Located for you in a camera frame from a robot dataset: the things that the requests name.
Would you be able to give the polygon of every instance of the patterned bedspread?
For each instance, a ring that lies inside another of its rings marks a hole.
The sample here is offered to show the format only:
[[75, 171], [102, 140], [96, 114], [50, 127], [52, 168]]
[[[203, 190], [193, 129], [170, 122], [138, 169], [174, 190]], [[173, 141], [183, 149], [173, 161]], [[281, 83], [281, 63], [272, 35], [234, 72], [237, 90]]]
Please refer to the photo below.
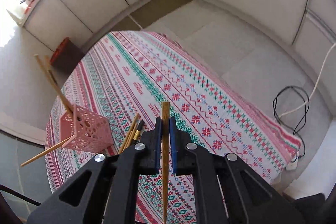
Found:
[[[66, 97], [107, 117], [116, 154], [135, 113], [145, 131], [155, 126], [161, 102], [169, 101], [177, 128], [210, 152], [238, 154], [267, 182], [271, 182], [300, 147], [251, 103], [217, 79], [175, 42], [154, 32], [111, 32], [83, 58], [66, 81]], [[65, 111], [56, 99], [47, 125], [46, 149], [58, 143], [59, 117]], [[46, 157], [54, 191], [93, 154], [57, 149]], [[162, 223], [161, 175], [140, 176], [136, 220]], [[196, 223], [191, 176], [171, 174], [168, 222]]]

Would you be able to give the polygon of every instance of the metal screw head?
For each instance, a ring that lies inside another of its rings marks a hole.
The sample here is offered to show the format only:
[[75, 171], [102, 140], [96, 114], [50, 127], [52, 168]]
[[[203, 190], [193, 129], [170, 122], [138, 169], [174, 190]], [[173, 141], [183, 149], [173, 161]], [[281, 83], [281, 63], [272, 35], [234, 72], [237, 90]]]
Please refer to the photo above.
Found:
[[143, 149], [145, 149], [145, 144], [144, 143], [137, 143], [136, 145], [134, 145], [134, 148], [136, 149], [136, 150], [143, 150]]
[[238, 159], [238, 157], [237, 157], [237, 155], [235, 153], [226, 154], [226, 157], [230, 161], [236, 161]]
[[94, 157], [94, 160], [97, 161], [97, 162], [101, 162], [105, 159], [105, 155], [104, 154], [97, 154], [95, 155]]
[[195, 150], [197, 148], [197, 144], [195, 143], [187, 143], [187, 149]]

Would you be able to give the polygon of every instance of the gold pen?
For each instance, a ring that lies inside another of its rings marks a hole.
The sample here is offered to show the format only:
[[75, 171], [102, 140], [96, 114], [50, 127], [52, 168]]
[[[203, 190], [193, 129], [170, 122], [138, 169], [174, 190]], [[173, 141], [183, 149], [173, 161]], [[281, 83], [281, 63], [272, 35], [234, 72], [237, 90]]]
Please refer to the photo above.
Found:
[[131, 145], [137, 142], [144, 124], [145, 124], [144, 120], [141, 120], [138, 127], [136, 128], [136, 132], [134, 134], [133, 140], [131, 141]]

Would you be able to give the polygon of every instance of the wooden chopstick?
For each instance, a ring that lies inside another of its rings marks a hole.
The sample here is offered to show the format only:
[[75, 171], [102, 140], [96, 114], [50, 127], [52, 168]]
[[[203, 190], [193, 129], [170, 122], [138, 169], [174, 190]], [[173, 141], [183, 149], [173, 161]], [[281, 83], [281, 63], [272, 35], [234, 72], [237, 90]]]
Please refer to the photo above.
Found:
[[34, 55], [38, 65], [40, 66], [41, 70], [43, 71], [44, 75], [47, 77], [47, 80], [49, 81], [49, 83], [51, 84], [51, 86], [54, 88], [54, 90], [57, 92], [57, 94], [59, 95], [59, 97], [61, 98], [62, 103], [65, 106], [65, 109], [67, 110], [67, 112], [73, 116], [74, 114], [74, 108], [72, 106], [72, 104], [69, 102], [69, 100], [63, 95], [63, 93], [61, 92], [61, 89], [58, 87], [58, 85], [54, 82], [54, 80], [51, 78], [48, 70], [44, 67], [40, 57], [38, 54]]
[[132, 142], [132, 140], [133, 140], [133, 138], [134, 138], [134, 135], [135, 135], [136, 130], [137, 130], [137, 124], [134, 125], [134, 128], [133, 128], [133, 130], [132, 130], [132, 133], [129, 135], [129, 138], [128, 138], [128, 140], [127, 140], [127, 144], [126, 144], [125, 147], [124, 147], [124, 150], [125, 150], [127, 147], [129, 147], [129, 146], [131, 145], [131, 142]]
[[70, 136], [69, 138], [65, 139], [64, 141], [59, 142], [58, 144], [55, 144], [54, 146], [48, 148], [47, 150], [44, 150], [43, 152], [39, 153], [38, 155], [36, 155], [35, 157], [32, 157], [30, 160], [25, 161], [23, 164], [21, 164], [21, 167], [33, 162], [34, 160], [39, 159], [40, 157], [48, 154], [51, 151], [54, 151], [55, 149], [59, 148], [60, 146], [62, 146], [63, 144], [65, 144], [72, 136]]
[[51, 71], [51, 63], [50, 63], [50, 58], [48, 55], [44, 56], [44, 61], [47, 67], [47, 72], [49, 73], [50, 77], [52, 78], [53, 82], [56, 84], [56, 86], [58, 86], [57, 81], [53, 75], [53, 72]]
[[137, 114], [135, 115], [135, 117], [134, 117], [134, 120], [133, 120], [133, 122], [132, 122], [132, 124], [131, 124], [131, 126], [130, 126], [128, 132], [127, 132], [127, 134], [126, 134], [126, 137], [125, 137], [125, 139], [124, 139], [124, 142], [123, 142], [121, 148], [119, 149], [119, 154], [121, 154], [121, 152], [124, 150], [125, 145], [127, 144], [129, 135], [132, 133], [133, 128], [135, 128], [135, 124], [137, 123], [138, 116], [139, 116], [139, 113], [137, 113]]
[[163, 223], [167, 223], [169, 173], [169, 102], [162, 102], [162, 200]]

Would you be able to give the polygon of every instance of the pink plastic basket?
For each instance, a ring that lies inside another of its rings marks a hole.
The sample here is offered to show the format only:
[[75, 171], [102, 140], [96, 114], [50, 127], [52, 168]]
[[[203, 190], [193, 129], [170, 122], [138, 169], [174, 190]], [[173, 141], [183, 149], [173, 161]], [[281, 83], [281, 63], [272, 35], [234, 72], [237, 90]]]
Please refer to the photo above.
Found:
[[109, 120], [81, 106], [74, 105], [73, 117], [65, 112], [59, 121], [62, 148], [98, 153], [113, 144]]

